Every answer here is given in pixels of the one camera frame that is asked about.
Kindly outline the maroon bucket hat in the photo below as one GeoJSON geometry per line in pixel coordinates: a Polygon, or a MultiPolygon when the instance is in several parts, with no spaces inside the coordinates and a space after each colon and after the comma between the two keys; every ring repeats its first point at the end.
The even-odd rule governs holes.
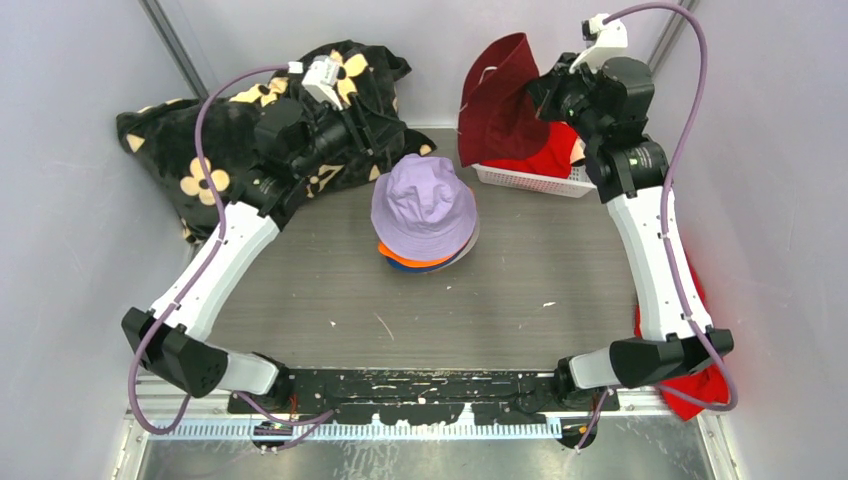
{"type": "Polygon", "coordinates": [[[492,160],[525,160],[547,144],[549,126],[537,118],[527,86],[539,78],[524,32],[489,44],[464,80],[457,146],[468,167],[492,160]]]}

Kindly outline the white plastic basket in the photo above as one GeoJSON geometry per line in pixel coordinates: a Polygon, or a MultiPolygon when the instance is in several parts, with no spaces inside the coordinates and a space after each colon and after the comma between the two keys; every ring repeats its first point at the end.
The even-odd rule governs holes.
{"type": "Polygon", "coordinates": [[[489,167],[480,164],[472,166],[480,182],[488,185],[514,188],[568,198],[581,198],[595,191],[582,167],[573,167],[567,178],[551,177],[489,167]]]}

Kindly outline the lilac bucket hat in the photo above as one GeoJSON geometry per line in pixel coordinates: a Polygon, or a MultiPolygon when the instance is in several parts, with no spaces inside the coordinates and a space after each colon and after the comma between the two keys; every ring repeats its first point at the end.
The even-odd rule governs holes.
{"type": "Polygon", "coordinates": [[[404,156],[376,179],[370,220],[378,252],[413,268],[456,256],[479,223],[475,195],[452,160],[417,154],[404,156]]]}

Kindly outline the blue bucket hat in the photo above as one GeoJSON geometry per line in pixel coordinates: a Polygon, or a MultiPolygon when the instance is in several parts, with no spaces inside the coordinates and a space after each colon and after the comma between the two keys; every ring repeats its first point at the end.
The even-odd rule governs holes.
{"type": "Polygon", "coordinates": [[[442,270],[442,269],[447,268],[450,265],[456,263],[459,260],[459,256],[454,256],[454,257],[446,259],[445,261],[443,261],[441,263],[437,263],[437,264],[433,264],[433,265],[427,265],[427,266],[406,265],[406,264],[403,264],[403,263],[399,262],[398,260],[396,260],[394,258],[390,258],[390,257],[386,257],[385,260],[387,261],[389,266],[391,266],[392,268],[394,268],[396,270],[404,272],[404,273],[428,274],[428,273],[432,273],[432,272],[442,270]]]}

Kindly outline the orange bucket hat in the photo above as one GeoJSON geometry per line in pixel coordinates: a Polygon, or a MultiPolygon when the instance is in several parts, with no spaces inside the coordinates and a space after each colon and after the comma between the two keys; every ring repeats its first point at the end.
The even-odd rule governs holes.
{"type": "Polygon", "coordinates": [[[479,221],[475,195],[464,183],[379,184],[370,219],[378,251],[411,266],[441,263],[457,256],[479,221]]]}

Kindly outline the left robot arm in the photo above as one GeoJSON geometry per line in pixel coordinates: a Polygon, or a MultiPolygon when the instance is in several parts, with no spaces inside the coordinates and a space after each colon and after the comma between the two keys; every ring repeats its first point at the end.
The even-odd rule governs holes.
{"type": "Polygon", "coordinates": [[[394,114],[358,98],[307,108],[283,98],[267,107],[250,136],[255,162],[218,208],[219,222],[169,291],[122,320],[137,369],[193,398],[221,389],[252,394],[269,413],[292,397],[287,367],[268,356],[208,343],[225,301],[257,256],[282,232],[326,170],[352,154],[383,154],[407,129],[394,114]]]}

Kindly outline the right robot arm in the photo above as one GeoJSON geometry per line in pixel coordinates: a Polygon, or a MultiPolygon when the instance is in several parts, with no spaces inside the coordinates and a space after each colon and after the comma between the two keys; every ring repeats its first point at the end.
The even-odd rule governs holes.
{"type": "Polygon", "coordinates": [[[567,124],[584,142],[585,171],[623,242],[640,313],[638,335],[559,360],[558,403],[577,411],[596,390],[654,385],[712,366],[734,340],[714,327],[699,298],[674,195],[664,189],[669,161],[644,131],[655,92],[648,66],[614,57],[592,71],[564,53],[528,92],[540,119],[567,124]]]}

